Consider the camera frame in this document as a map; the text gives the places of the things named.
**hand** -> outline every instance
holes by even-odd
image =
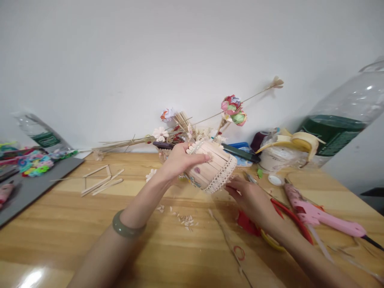
[[[284,226],[284,220],[277,214],[268,196],[258,185],[237,176],[226,184],[225,190],[248,217],[268,233],[271,234]]]
[[[182,174],[189,167],[207,162],[210,159],[206,154],[189,155],[185,152],[188,148],[188,143],[179,143],[174,146],[168,159],[160,168],[160,172],[164,177],[173,179]]]

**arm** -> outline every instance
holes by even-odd
[[[297,230],[285,224],[259,186],[237,177],[231,180],[225,189],[252,221],[258,223],[291,254],[316,287],[359,287]]]
[[[143,227],[173,180],[188,167],[209,160],[204,154],[188,155],[187,144],[177,144],[164,165],[144,185],[120,215],[129,228]],[[120,273],[137,238],[125,238],[109,226],[86,255],[68,288],[109,287]]]

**lace trim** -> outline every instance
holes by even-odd
[[[218,172],[218,174],[213,178],[211,183],[203,191],[208,194],[213,194],[219,190],[232,176],[233,170],[235,170],[237,165],[237,159],[229,154],[229,160],[227,164]]]

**spool of thread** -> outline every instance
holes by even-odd
[[[261,147],[261,143],[263,142],[265,136],[267,136],[269,134],[268,131],[259,131],[255,134],[253,140],[252,140],[252,143],[251,143],[251,148],[254,150],[254,151],[257,151],[260,149]]]

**red scissors handle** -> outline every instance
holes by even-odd
[[[313,245],[313,241],[312,241],[312,237],[311,235],[309,234],[309,231],[308,229],[304,226],[304,224],[300,221],[300,219],[294,214],[292,213],[291,210],[289,210],[288,208],[286,208],[284,205],[280,204],[279,202],[277,202],[276,200],[274,200],[273,198],[271,198],[271,202],[273,204],[273,206],[275,207],[275,210],[276,212],[279,213],[280,216],[282,216],[281,212],[279,211],[278,208],[280,208],[281,210],[283,210],[283,212],[289,216],[289,218],[291,218],[295,224],[298,226],[298,228],[300,229],[300,232],[301,234],[304,236],[304,238],[306,238],[306,240],[308,240],[308,242],[310,242],[310,244]]]

